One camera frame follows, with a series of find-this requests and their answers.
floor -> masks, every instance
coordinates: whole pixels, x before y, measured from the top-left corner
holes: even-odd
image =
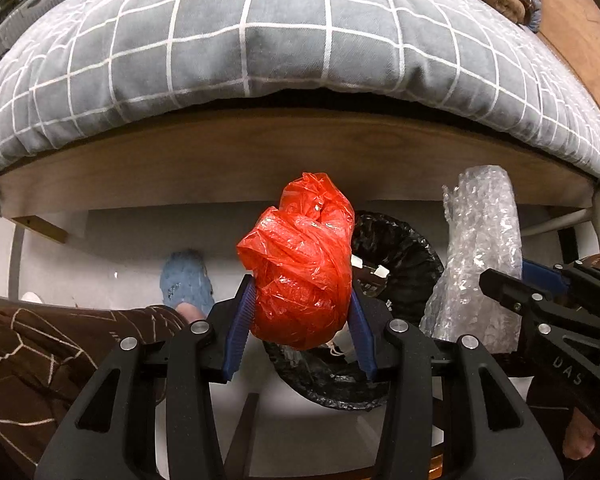
[[[20,294],[33,291],[45,303],[83,308],[140,308],[161,302],[158,278],[168,255],[196,248],[205,257],[216,301],[234,295],[244,274],[235,245],[265,203],[164,206],[51,216],[71,234],[64,246],[27,232],[22,247]],[[442,203],[375,202],[356,208],[409,221],[446,260],[448,227]],[[522,226],[546,219],[539,207],[521,207]],[[557,235],[526,238],[527,258],[561,261]],[[259,392],[252,476],[304,476],[369,466],[374,462],[384,409],[345,413],[318,406],[277,376],[260,342],[250,336],[242,367],[228,385],[214,384],[218,439],[225,455],[244,399]],[[157,461],[166,476],[164,406],[158,407]],[[441,432],[434,441],[442,438]]]

black plastic bag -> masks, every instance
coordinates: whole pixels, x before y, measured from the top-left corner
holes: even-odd
[[[387,284],[378,300],[391,302],[394,317],[418,325],[443,271],[440,258],[427,239],[407,222],[357,211],[351,250],[364,262],[389,269]]]
[[[443,270],[429,242],[407,222],[359,211],[351,247],[365,264],[389,270],[378,299],[387,302],[394,317],[417,325]],[[386,402],[389,383],[367,381],[358,362],[347,363],[324,345],[304,351],[267,342],[264,347],[282,380],[317,404],[370,410]]]

brown fabric with white lines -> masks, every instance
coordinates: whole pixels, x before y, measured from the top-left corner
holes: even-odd
[[[0,442],[32,478],[58,424],[122,338],[151,343],[186,325],[164,306],[0,308]]]

wooden bed frame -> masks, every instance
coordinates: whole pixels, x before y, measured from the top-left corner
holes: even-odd
[[[593,0],[542,0],[542,40],[600,106],[600,10]],[[58,241],[39,216],[192,202],[275,202],[302,171],[325,171],[352,200],[440,200],[465,168],[497,164],[518,203],[589,208],[593,178],[527,146],[385,113],[316,108],[192,108],[117,128],[0,172],[2,214]],[[558,226],[573,221],[558,221]]]

blue slipper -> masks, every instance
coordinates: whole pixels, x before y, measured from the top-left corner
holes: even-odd
[[[166,306],[181,303],[198,307],[205,316],[214,306],[213,288],[199,252],[192,249],[173,253],[162,268],[160,290]]]

